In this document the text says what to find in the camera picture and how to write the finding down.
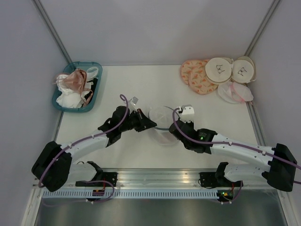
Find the white mesh laundry bag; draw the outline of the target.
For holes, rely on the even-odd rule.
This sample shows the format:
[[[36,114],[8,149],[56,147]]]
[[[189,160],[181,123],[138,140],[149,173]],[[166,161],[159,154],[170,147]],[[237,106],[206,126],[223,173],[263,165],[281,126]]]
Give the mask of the white mesh laundry bag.
[[[150,129],[149,136],[159,145],[172,146],[178,143],[170,132],[169,128],[173,124],[173,108],[168,106],[158,106],[150,108],[148,118],[157,125]]]

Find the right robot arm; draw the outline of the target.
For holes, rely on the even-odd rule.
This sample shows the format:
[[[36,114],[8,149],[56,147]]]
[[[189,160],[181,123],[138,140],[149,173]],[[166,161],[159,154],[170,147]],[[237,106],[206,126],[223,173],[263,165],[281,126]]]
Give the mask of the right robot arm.
[[[244,144],[213,130],[194,130],[193,123],[181,120],[172,123],[169,132],[188,150],[228,156],[242,161],[241,164],[219,164],[214,179],[220,186],[242,181],[267,183],[285,192],[293,190],[297,161],[283,144],[277,144],[275,147]]]

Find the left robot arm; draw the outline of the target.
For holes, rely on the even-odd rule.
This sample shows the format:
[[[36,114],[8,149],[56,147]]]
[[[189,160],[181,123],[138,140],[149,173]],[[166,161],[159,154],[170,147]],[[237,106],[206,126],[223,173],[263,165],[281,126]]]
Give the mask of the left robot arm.
[[[75,183],[78,187],[104,187],[109,180],[100,166],[93,161],[76,162],[96,150],[113,145],[123,132],[132,129],[142,132],[156,126],[141,109],[130,111],[125,106],[119,106],[91,135],[65,144],[55,141],[47,143],[31,172],[39,179],[39,187],[45,187],[50,192],[57,191],[66,183]]]

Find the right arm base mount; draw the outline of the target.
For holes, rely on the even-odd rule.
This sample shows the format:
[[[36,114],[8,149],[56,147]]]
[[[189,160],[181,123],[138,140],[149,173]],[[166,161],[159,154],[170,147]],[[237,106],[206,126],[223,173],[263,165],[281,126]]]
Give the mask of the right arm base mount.
[[[200,172],[198,184],[206,189],[214,189],[221,186],[215,177],[215,172]]]

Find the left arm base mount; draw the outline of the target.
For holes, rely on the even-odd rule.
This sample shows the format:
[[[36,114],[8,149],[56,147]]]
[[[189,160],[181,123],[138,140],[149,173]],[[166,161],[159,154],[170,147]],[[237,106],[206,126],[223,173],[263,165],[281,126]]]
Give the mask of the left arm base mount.
[[[101,180],[105,180],[110,182],[114,187],[118,181],[118,173],[117,172],[103,172],[101,176]]]

